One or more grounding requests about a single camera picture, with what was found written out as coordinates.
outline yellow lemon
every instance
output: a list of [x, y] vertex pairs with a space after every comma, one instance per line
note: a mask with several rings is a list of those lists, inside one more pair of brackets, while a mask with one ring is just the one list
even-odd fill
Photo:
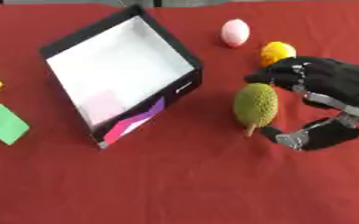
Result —
[[283, 42], [270, 42], [261, 50], [261, 66], [267, 67], [279, 60], [295, 57], [295, 48]]

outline fruit stem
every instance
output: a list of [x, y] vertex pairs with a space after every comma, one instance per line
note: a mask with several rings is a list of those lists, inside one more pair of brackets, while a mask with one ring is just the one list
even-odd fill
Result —
[[255, 128], [256, 128], [255, 123], [250, 124], [246, 129], [246, 136], [251, 137], [251, 135], [253, 135], [253, 131], [255, 131]]

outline ball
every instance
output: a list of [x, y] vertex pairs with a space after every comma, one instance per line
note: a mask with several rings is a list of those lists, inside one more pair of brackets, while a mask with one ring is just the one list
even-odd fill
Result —
[[270, 42], [261, 50], [261, 66], [267, 67], [279, 60], [295, 57], [295, 48], [283, 42]]
[[249, 26], [239, 18], [229, 20], [222, 27], [222, 39], [230, 47], [241, 46], [249, 35]]

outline pink paper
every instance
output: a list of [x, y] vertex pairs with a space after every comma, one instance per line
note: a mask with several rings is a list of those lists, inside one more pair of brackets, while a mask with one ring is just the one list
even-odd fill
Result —
[[92, 126], [124, 112], [124, 108], [110, 91], [105, 91], [89, 98], [81, 105], [81, 109]]

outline yellow fruit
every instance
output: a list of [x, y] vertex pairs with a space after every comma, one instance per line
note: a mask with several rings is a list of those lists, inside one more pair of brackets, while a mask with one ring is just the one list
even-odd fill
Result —
[[236, 119], [250, 137], [255, 128], [268, 125], [278, 112], [278, 95], [271, 86], [253, 83], [242, 88], [234, 99]]
[[279, 60], [295, 57], [295, 48], [283, 42], [270, 42], [261, 50], [261, 66], [267, 67]]

